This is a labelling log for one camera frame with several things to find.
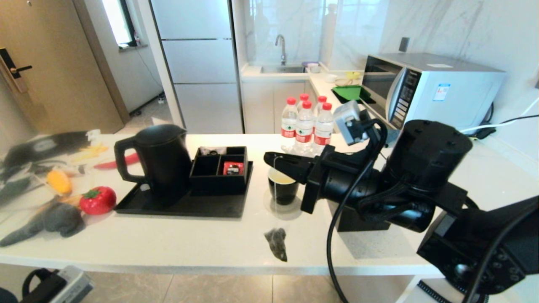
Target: black cup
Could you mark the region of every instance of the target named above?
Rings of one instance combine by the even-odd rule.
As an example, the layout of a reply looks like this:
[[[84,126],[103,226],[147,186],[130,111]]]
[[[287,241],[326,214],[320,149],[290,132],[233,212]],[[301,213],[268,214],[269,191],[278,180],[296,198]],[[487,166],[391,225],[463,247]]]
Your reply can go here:
[[[270,183],[269,191],[271,192],[271,196],[276,200],[277,204],[289,205],[294,202],[298,193],[299,184],[297,181],[274,168],[270,168],[268,182]]]
[[[156,125],[116,142],[114,154],[122,179],[148,183],[151,193],[161,202],[169,202],[169,198],[186,193],[191,171],[191,157],[185,147],[186,133],[177,125]],[[125,151],[129,148],[139,155],[144,176],[133,176],[127,171]]]

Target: window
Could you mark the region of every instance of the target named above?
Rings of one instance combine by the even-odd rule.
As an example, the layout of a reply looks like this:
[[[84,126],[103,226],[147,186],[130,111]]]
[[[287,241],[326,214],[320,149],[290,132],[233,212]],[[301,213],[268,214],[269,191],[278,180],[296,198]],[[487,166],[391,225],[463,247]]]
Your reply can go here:
[[[126,0],[102,0],[118,46],[137,46]]]

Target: tea bag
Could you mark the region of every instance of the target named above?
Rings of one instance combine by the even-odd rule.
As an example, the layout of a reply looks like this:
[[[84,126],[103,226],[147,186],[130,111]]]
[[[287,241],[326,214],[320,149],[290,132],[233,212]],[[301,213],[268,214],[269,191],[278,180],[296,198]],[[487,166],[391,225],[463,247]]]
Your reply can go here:
[[[286,247],[285,247],[286,232],[285,230],[282,228],[279,228],[279,229],[273,228],[269,232],[265,233],[264,236],[266,237],[266,240],[270,244],[269,249],[272,251],[273,255],[277,259],[286,262],[288,259],[286,257]]]

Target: sink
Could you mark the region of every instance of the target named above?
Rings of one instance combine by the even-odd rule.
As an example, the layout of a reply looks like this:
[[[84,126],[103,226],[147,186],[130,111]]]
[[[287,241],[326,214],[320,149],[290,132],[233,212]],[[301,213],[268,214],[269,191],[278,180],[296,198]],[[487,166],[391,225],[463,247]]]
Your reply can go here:
[[[260,71],[262,74],[297,74],[305,73],[305,68],[303,66],[263,66]]]

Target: microwave control panel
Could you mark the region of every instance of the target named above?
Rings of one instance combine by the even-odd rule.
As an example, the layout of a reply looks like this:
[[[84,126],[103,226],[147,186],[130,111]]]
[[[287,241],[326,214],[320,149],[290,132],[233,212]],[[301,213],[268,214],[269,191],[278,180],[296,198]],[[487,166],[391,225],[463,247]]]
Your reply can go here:
[[[397,129],[403,128],[420,77],[421,73],[412,70],[407,70],[404,75],[404,81],[398,95],[399,97],[395,104],[395,108],[393,108],[393,117],[390,120],[390,123]]]

